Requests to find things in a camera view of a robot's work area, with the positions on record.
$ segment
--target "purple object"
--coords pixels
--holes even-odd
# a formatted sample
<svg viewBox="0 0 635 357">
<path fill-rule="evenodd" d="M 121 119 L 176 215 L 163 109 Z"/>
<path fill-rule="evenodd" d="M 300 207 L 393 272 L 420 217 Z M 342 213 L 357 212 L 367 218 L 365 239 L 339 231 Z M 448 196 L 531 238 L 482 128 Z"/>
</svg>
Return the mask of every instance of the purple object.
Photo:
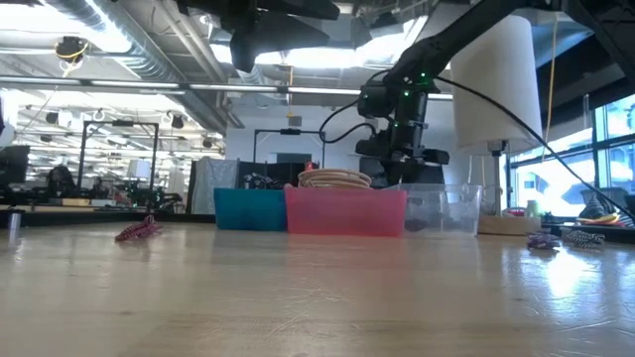
<svg viewBox="0 0 635 357">
<path fill-rule="evenodd" d="M 527 249 L 553 250 L 560 247 L 558 237 L 548 233 L 530 233 L 527 235 Z"/>
</svg>

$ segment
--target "black cable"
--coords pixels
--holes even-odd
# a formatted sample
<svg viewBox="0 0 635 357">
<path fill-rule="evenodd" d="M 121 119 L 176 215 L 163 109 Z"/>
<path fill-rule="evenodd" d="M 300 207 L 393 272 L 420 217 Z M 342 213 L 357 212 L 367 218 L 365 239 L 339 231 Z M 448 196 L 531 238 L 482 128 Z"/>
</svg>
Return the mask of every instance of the black cable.
<svg viewBox="0 0 635 357">
<path fill-rule="evenodd" d="M 374 73 L 373 75 L 371 75 L 371 76 L 370 76 L 370 78 L 368 78 L 368 80 L 367 80 L 366 82 L 369 82 L 369 81 L 373 80 L 374 78 L 376 78 L 377 76 L 379 76 L 379 75 L 381 75 L 381 74 L 388 73 L 389 71 L 390 71 L 390 69 L 380 70 L 380 71 L 378 71 L 378 72 Z M 350 103 L 350 104 L 347 104 L 347 105 L 345 105 L 345 106 L 343 106 L 343 107 L 341 107 L 341 108 L 339 108 L 339 109 L 335 110 L 332 114 L 330 114 L 330 115 L 328 116 L 328 118 L 326 118 L 326 120 L 324 120 L 324 122 L 323 122 L 323 123 L 321 123 L 321 126 L 319 127 L 319 130 L 318 130 L 318 131 L 319 131 L 319 134 L 318 134 L 318 135 L 319 135 L 319 139 L 320 139 L 323 143 L 325 143 L 325 144 L 333 144 L 333 143 L 337 143 L 338 141 L 340 141 L 340 140 L 344 139 L 345 137 L 347 137 L 348 135 L 350 135 L 350 133 L 354 132 L 355 130 L 357 130 L 357 129 L 361 128 L 361 127 L 369 127 L 369 128 L 370 128 L 370 130 L 371 130 L 371 132 L 372 132 L 372 136 L 377 135 L 377 131 L 375 130 L 375 127 L 374 127 L 374 126 L 372 126 L 372 125 L 370 125 L 370 124 L 368 124 L 368 123 L 360 123 L 360 124 L 357 124 L 357 125 L 355 125 L 354 127 L 350 128 L 350 130 L 348 130 L 347 132 L 345 132 L 344 134 L 342 134 L 341 136 L 339 136 L 337 139 L 327 140 L 327 139 L 325 138 L 325 134 L 324 134 L 324 127 L 325 127 L 325 126 L 326 126 L 326 124 L 330 121 L 330 119 L 334 118 L 334 117 L 335 117 L 335 116 L 337 116 L 339 113 L 341 113 L 341 112 L 343 112 L 344 110 L 349 109 L 349 108 L 351 108 L 351 107 L 353 107 L 353 106 L 355 106 L 355 105 L 357 105 L 357 100 L 355 100 L 354 102 L 352 102 L 352 103 Z M 389 122 L 394 121 L 394 120 L 393 120 L 392 118 L 390 118 L 390 117 L 386 117 L 386 119 L 387 119 Z"/>
<path fill-rule="evenodd" d="M 629 216 L 635 222 L 635 216 L 631 212 L 629 212 L 628 209 L 626 209 L 626 208 L 622 207 L 621 205 L 619 205 L 617 202 L 612 200 L 606 194 L 602 193 L 599 189 L 595 188 L 595 186 L 591 185 L 588 182 L 585 182 L 584 179 L 582 179 L 578 174 L 576 174 L 575 171 L 572 170 L 572 168 L 570 168 L 569 165 L 567 165 L 567 163 L 565 163 L 563 158 L 561 158 L 560 155 L 558 155 L 558 153 L 556 153 L 554 151 L 554 149 L 552 149 L 549 146 L 549 144 L 547 144 L 547 142 L 540 135 L 538 135 L 538 133 L 536 133 L 529 125 L 527 125 L 516 114 L 512 113 L 511 110 L 507 109 L 504 105 L 502 105 L 501 103 L 499 103 L 496 100 L 492 99 L 491 97 L 489 97 L 489 96 L 487 96 L 487 95 L 485 95 L 483 93 L 480 93 L 480 92 L 478 92 L 478 91 L 476 91 L 476 90 L 474 90 L 472 88 L 466 87 L 466 86 L 464 86 L 462 84 L 456 83 L 456 82 L 454 82 L 452 80 L 449 80 L 449 79 L 441 78 L 439 76 L 437 77 L 437 79 L 442 81 L 442 82 L 445 82 L 447 84 L 453 85 L 453 86 L 455 86 L 457 88 L 460 88 L 460 89 L 463 89 L 465 91 L 468 91 L 468 92 L 476 95 L 477 97 L 480 97 L 480 98 L 484 99 L 485 101 L 489 102 L 493 106 L 495 106 L 498 109 L 500 109 L 501 111 L 503 111 L 510 118 L 512 118 L 518 125 L 523 127 L 523 129 L 525 129 L 529 134 L 531 134 L 536 140 L 538 140 L 538 142 L 541 143 L 541 145 L 543 145 L 545 147 L 545 149 L 547 149 L 550 153 L 552 153 L 554 155 L 554 158 L 556 158 L 556 160 L 558 160 L 558 162 L 560 162 L 565 167 L 565 169 L 567 169 L 567 171 L 570 172 L 573 175 L 574 178 L 578 179 L 580 182 L 582 182 L 582 184 L 584 184 L 590 190 L 592 190 L 593 192 L 595 192 L 596 194 L 598 194 L 599 196 L 601 196 L 602 198 L 606 199 L 608 202 L 613 204 L 613 206 L 618 208 L 620 211 L 622 211 L 624 214 Z"/>
</svg>

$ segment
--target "table surface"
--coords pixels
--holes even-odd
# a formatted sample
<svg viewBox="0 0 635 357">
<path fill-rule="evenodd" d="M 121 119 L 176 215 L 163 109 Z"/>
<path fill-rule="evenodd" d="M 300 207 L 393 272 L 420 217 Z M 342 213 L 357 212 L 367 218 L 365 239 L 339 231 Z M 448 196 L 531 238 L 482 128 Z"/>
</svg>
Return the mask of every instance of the table surface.
<svg viewBox="0 0 635 357">
<path fill-rule="evenodd" d="M 633 356 L 635 251 L 166 224 L 0 238 L 0 356 Z"/>
</svg>

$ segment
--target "pink bin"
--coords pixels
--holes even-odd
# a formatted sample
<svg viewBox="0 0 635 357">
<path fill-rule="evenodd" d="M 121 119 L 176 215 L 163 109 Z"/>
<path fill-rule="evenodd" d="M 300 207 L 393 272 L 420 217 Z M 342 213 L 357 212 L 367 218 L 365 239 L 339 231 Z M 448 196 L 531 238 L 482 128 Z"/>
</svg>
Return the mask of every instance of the pink bin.
<svg viewBox="0 0 635 357">
<path fill-rule="evenodd" d="M 402 190 L 286 188 L 289 232 L 398 237 L 406 197 Z"/>
</svg>

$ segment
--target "teal bin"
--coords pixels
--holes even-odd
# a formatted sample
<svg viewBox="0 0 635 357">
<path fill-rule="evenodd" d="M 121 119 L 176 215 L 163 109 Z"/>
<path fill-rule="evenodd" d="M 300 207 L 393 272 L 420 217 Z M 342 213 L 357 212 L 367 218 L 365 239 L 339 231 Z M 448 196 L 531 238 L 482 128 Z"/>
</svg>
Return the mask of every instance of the teal bin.
<svg viewBox="0 0 635 357">
<path fill-rule="evenodd" d="M 215 188 L 218 229 L 286 231 L 285 192 L 273 189 Z"/>
</svg>

